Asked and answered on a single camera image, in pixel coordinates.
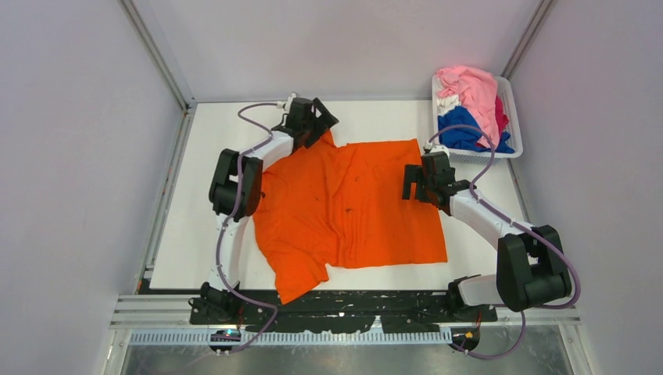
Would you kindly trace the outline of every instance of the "gray wall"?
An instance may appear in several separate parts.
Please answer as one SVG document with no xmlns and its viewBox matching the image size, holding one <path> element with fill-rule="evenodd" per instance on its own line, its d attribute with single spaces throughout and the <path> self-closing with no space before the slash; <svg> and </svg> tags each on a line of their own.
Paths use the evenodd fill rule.
<svg viewBox="0 0 663 375">
<path fill-rule="evenodd" d="M 501 73 L 539 0 L 136 2 L 181 86 L 233 102 L 430 98 L 440 67 Z"/>
<path fill-rule="evenodd" d="M 180 109 L 117 2 L 0 11 L 0 373 L 90 374 Z"/>
<path fill-rule="evenodd" d="M 661 373 L 663 2 L 558 2 L 512 80 L 535 223 L 561 231 L 605 373 Z"/>
</svg>

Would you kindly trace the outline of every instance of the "white cloth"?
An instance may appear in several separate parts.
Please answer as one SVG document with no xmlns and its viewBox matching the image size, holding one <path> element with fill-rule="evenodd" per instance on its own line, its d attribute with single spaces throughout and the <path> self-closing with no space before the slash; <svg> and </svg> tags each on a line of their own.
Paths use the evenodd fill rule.
<svg viewBox="0 0 663 375">
<path fill-rule="evenodd" d="M 445 96 L 444 98 L 437 98 L 437 114 L 444 116 L 452 109 L 461 105 L 461 97 L 458 95 Z"/>
</svg>

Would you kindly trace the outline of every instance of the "white plastic basket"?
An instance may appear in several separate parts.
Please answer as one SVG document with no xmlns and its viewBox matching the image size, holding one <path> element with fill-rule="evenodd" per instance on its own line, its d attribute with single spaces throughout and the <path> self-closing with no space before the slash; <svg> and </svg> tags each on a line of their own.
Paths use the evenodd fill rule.
<svg viewBox="0 0 663 375">
<path fill-rule="evenodd" d="M 511 84 L 506 78 L 495 77 L 497 81 L 497 94 L 502 99 L 504 104 L 504 113 L 509 117 L 509 124 L 507 131 L 511 134 L 511 138 L 507 140 L 507 145 L 514 149 L 513 154 L 505 154 L 502 152 L 495 152 L 495 161 L 500 159 L 513 159 L 522 154 L 522 138 L 520 136 L 520 126 L 518 125 L 518 114 L 516 113 L 516 105 L 514 102 L 514 93 L 511 91 Z M 438 132 L 438 106 L 437 106 L 437 91 L 442 90 L 442 87 L 433 75 L 432 78 L 432 111 L 433 111 L 433 134 Z M 449 148 L 450 160 L 456 162 L 478 163 L 486 164 L 490 160 L 490 152 L 475 152 L 469 150 L 460 150 L 457 148 Z"/>
</svg>

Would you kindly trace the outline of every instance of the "orange t-shirt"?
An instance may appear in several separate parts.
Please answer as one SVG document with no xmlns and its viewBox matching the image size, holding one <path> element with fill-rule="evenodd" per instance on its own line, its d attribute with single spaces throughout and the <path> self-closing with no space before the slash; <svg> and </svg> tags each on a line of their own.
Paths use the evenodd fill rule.
<svg viewBox="0 0 663 375">
<path fill-rule="evenodd" d="M 256 241 L 288 303 L 345 268 L 446 262 L 439 211 L 403 200 L 406 164 L 419 164 L 416 140 L 337 148 L 327 132 L 263 173 L 253 214 Z"/>
</svg>

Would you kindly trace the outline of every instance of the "white table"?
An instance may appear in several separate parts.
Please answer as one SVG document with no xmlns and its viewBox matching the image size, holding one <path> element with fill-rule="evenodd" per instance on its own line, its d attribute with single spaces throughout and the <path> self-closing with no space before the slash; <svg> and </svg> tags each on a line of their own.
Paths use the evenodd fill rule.
<svg viewBox="0 0 663 375">
<path fill-rule="evenodd" d="M 247 103 L 200 104 L 195 111 L 185 153 L 163 236 L 158 249 L 150 287 L 153 289 L 197 289 L 206 281 L 212 266 L 216 220 L 207 194 L 219 153 L 255 144 L 264 132 L 237 117 Z M 340 123 L 332 128 L 338 146 L 353 142 L 395 141 L 417 138 L 423 145 L 432 135 L 430 101 L 325 102 Z M 262 107 L 247 116 L 277 124 L 282 111 Z M 458 180 L 473 178 L 482 166 L 452 163 Z M 485 196 L 522 220 L 514 181 L 506 162 L 499 162 L 477 183 Z M 446 289 L 458 278 L 496 272 L 496 251 L 465 224 L 441 212 L 447 263 L 371 267 L 359 270 L 327 266 L 326 290 L 426 290 Z M 246 228 L 240 258 L 244 289 L 274 289 L 274 272 L 255 240 L 253 222 Z"/>
</svg>

